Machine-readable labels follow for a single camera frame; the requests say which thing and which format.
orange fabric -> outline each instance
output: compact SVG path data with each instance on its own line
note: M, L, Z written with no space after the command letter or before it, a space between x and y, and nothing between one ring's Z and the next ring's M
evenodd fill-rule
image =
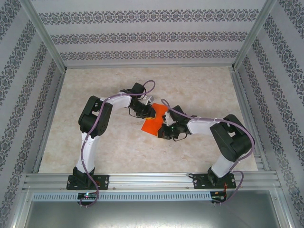
M168 108L162 104L152 104L156 115L154 119L146 120L142 126L142 131L153 134L157 136L157 131L161 128L163 124L162 116L165 115Z

marble floor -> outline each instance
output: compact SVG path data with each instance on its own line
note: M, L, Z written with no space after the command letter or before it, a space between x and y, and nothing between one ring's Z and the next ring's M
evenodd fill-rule
M243 118L227 67L69 69L40 166L40 173L71 173L81 145L78 119L92 95L107 97L153 79L155 103L165 98L189 115ZM141 131L144 120L128 109L112 113L100 138L95 172L206 172L220 155L212 136L190 135L174 142ZM254 156L235 169L257 171Z

robotic arm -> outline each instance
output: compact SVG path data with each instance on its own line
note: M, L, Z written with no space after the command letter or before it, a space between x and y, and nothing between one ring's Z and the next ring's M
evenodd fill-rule
M179 106L173 110L184 114ZM186 137L188 134L213 135L221 152L218 160L208 170L208 179L214 186L252 146L249 137L242 130L228 123L190 119L172 110L166 112L163 119L164 123L158 131L159 138L176 140L181 133L185 133ZM244 127L232 114L223 119Z
M96 128L90 133L83 148L83 162L89 174L93 176L95 165L95 151L97 147L98 140L100 136L106 131L110 115L112 112L120 108L131 108L135 111L136 117L142 119L149 119L155 117L155 110L152 108L153 97L149 97L146 104L139 101L140 96L127 95L127 94L141 94L145 91L143 85L135 83L132 89L125 89L119 92L120 96L113 97L106 101L104 104L101 116L97 123ZM80 125L83 146L87 134L92 129L97 116L94 112L98 112L101 108L102 103L106 98L98 98L96 96L91 96L86 103L83 112L80 115L78 123ZM73 175L77 178L79 182L89 187L92 181L87 176L84 166L82 164L81 155L79 156L77 165L73 169Z
M116 111L120 108L131 108L135 111L136 117L142 119L155 118L156 112L152 107L153 97L148 99L146 104L140 102L140 96L134 94L142 94L146 89L143 85L135 83L132 89L121 90L120 95L106 98L98 98L92 96L89 98L80 118L79 125L82 132L82 146L83 148L83 160L79 156L76 167L73 169L73 176L77 182L82 183L87 189L92 186L92 181L86 174L83 164L85 165L90 176L93 176L95 165L95 151L99 137L106 131L110 115L112 111ZM99 121L95 129L87 137L87 134L91 131L97 116L94 112L99 112L102 103L105 102L100 114ZM184 114L179 106L173 108L173 110ZM163 118L163 124L157 132L157 136L163 139L177 140L181 133L189 134L207 134L213 135L221 152L220 157L215 164L208 170L208 180L215 186L225 175L230 172L237 159L243 154L247 153L251 148L251 141L246 133L228 123L219 121L204 121L198 119L191 119L182 116L172 110L168 110ZM226 121L236 123L243 127L240 121L234 115L228 115L223 118Z

purple cable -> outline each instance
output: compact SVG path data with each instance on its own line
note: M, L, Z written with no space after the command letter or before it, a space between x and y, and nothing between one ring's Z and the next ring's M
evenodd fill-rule
M218 122L227 123L227 124L233 125L233 126L237 127L238 129L242 130L242 131L249 137L250 142L251 142L251 149L250 149L250 151L249 151L245 156L243 156L243 157L237 159L236 162L231 166L231 168L230 168L230 170L229 170L229 171L231 171L231 172L239 172L239 173L241 173L242 178L241 178L241 181L239 182L237 188L236 188L236 189L234 190L234 192L232 193L232 195L225 201L225 203L226 203L227 201L229 201L229 200L236 194L236 192L238 191L238 189L241 187L241 185L242 185L242 183L243 183L243 180L244 180L244 173L243 173L242 171L232 171L232 169L233 169L241 160L243 160L243 159L249 157L249 156L253 153L253 151L254 151L254 149L255 149L255 142L254 142L254 140L253 140L251 134L250 134L244 127L238 125L237 123L234 123L234 122L231 122L231 121L228 121L228 120L217 119L217 118L211 119L211 118L201 118L201 117L192 117L192 116L188 116L188 115L186 115L186 114L184 114L184 113L180 113L180 112L174 110L173 108L171 108L170 105L169 105L169 103L168 103L168 101L166 101L165 99L162 99L161 102L162 102L167 108L169 108L171 111L173 111L173 112L175 112L175 113L177 113L177 114L179 114L179 115L182 115L182 116L184 116L184 117L186 117L186 118L193 119L193 120L203 120L203 121L208 121L208 122L218 121Z
M112 99L112 98L114 98L114 97L117 97L117 96L122 96L122 95L127 95L127 96L142 96L142 95L146 95L146 94L150 93L150 92L155 88L155 85L156 85L155 81L153 81L153 80L148 80L148 81L146 81L146 82L143 84L143 86L146 85L148 82L153 82L154 85L153 85L152 89L150 89L149 91L147 91L147 92L145 92L145 93L142 93L142 94L115 94L115 95L113 95L113 96L110 96L110 97L106 98L106 99L103 101L103 103L101 104L101 107L100 107L100 110L99 110L99 114L98 114L98 116L97 116L97 118L96 118L96 120L95 120L95 123L93 124L93 127L92 127L91 130L88 132L88 134L86 134L84 143L83 143L82 146L81 146L80 158L81 158L81 163L82 163L82 166L84 167L85 173L88 175L88 177L90 178L90 180L93 182L93 184L94 184L95 187L96 187L96 194L97 194L95 200L94 200L92 203L90 203L89 205L86 205L86 206L85 206L86 208L88 208L88 207L94 205L94 204L97 202L98 198L99 198L99 189L98 189L98 185L97 185L97 183L95 182L95 180L93 179L93 177L92 177L92 176L89 174L89 172L87 171L86 165L85 165L85 163L84 163L83 152L84 152L84 148L85 148L85 144L86 144L86 142L87 142L87 139L89 138L89 135L93 132L93 130L96 128L96 126L97 126L97 124L98 124L98 121L99 121L99 119L100 119L102 110L103 110L103 108L104 108L104 105L105 105L105 103L106 103L108 100L110 100L110 99ZM80 199L80 201L79 201L79 204L80 204L80 206L82 207L83 205L81 204L81 202L82 202L82 199Z

